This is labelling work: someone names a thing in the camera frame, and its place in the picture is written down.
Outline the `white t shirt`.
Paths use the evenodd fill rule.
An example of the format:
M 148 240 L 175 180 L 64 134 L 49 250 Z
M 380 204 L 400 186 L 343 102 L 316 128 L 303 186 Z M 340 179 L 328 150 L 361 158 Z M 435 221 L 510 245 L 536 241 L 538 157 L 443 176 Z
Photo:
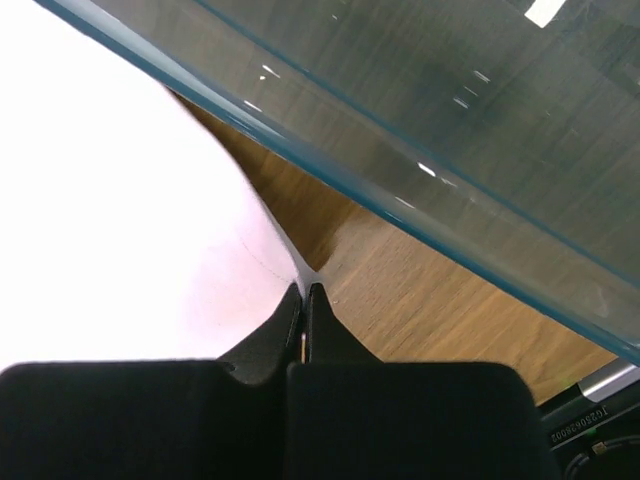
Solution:
M 1 365 L 214 359 L 313 270 L 159 82 L 1 5 Z

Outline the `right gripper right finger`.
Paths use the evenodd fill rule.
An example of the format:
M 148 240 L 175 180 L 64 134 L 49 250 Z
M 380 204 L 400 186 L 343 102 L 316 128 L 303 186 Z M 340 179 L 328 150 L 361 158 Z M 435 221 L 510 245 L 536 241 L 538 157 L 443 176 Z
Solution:
M 551 479 L 532 394 L 489 362 L 384 363 L 308 297 L 308 359 L 287 372 L 290 479 Z

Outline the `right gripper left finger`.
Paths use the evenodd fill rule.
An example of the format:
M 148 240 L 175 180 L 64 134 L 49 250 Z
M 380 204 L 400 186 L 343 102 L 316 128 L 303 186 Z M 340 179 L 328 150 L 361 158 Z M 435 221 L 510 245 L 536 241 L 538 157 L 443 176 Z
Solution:
M 217 360 L 26 363 L 1 375 L 5 479 L 278 479 L 302 299 Z

